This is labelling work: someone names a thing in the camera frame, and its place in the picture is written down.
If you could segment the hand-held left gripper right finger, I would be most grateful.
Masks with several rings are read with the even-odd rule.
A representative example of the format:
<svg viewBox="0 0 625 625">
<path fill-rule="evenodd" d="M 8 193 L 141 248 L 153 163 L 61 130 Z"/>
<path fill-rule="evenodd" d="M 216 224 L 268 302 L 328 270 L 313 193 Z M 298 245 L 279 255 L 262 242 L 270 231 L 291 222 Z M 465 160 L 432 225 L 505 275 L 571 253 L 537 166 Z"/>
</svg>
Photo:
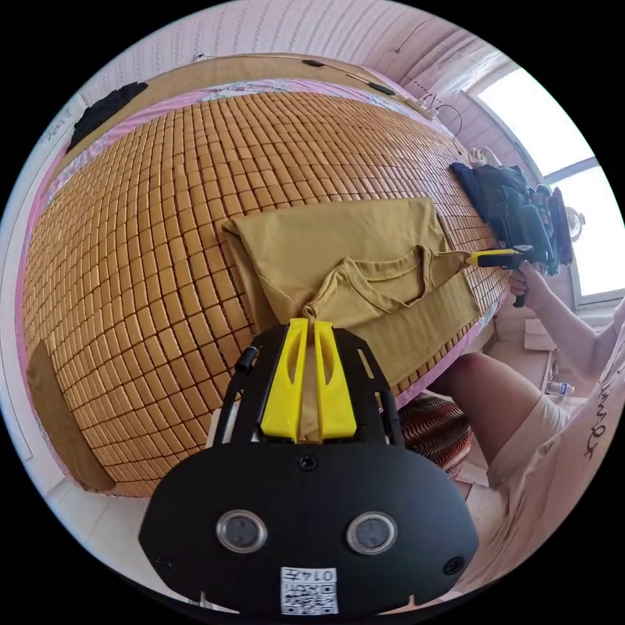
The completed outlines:
<svg viewBox="0 0 625 625">
<path fill-rule="evenodd" d="M 331 323 L 314 323 L 316 407 L 320 441 L 350 439 L 357 423 Z"/>
</svg>

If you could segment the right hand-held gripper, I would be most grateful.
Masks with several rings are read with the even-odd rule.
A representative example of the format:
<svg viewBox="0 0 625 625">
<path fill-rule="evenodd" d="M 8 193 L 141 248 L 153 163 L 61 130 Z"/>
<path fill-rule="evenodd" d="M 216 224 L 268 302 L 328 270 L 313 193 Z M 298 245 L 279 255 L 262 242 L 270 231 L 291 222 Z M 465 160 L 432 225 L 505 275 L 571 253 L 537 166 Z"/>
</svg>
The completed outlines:
<svg viewBox="0 0 625 625">
<path fill-rule="evenodd" d="M 542 261 L 540 257 L 536 256 L 536 253 L 534 251 L 524 252 L 524 254 L 522 254 L 519 260 L 519 252 L 515 249 L 482 250 L 482 251 L 477 251 L 467 256 L 465 259 L 465 264 L 466 266 L 474 266 L 478 268 L 499 268 L 499 269 L 516 270 L 519 268 L 520 264 L 523 261 L 528 262 L 532 267 L 538 270 L 540 274 L 542 275 L 540 271 L 542 267 L 540 263 Z M 544 308 L 544 306 L 548 303 L 550 294 L 551 294 L 551 291 L 549 293 L 547 301 L 541 306 L 540 309 Z"/>
</svg>

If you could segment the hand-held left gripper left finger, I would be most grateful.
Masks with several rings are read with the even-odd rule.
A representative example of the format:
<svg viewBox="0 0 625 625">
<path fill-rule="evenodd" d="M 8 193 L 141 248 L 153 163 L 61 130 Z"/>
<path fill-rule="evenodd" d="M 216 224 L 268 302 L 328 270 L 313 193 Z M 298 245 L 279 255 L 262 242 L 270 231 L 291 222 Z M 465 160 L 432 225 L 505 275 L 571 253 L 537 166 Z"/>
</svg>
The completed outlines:
<svg viewBox="0 0 625 625">
<path fill-rule="evenodd" d="M 293 318 L 286 329 L 271 380 L 260 429 L 268 438 L 299 440 L 308 321 Z"/>
</svg>

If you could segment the person's right hand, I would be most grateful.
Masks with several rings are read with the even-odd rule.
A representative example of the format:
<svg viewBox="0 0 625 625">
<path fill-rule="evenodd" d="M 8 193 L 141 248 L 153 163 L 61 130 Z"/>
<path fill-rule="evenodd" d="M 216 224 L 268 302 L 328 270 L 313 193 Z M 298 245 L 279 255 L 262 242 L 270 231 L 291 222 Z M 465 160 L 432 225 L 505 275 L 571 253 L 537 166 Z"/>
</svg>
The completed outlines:
<svg viewBox="0 0 625 625">
<path fill-rule="evenodd" d="M 540 272 L 523 261 L 510 274 L 510 292 L 515 296 L 523 296 L 525 306 L 537 313 L 547 301 L 550 289 Z"/>
</svg>

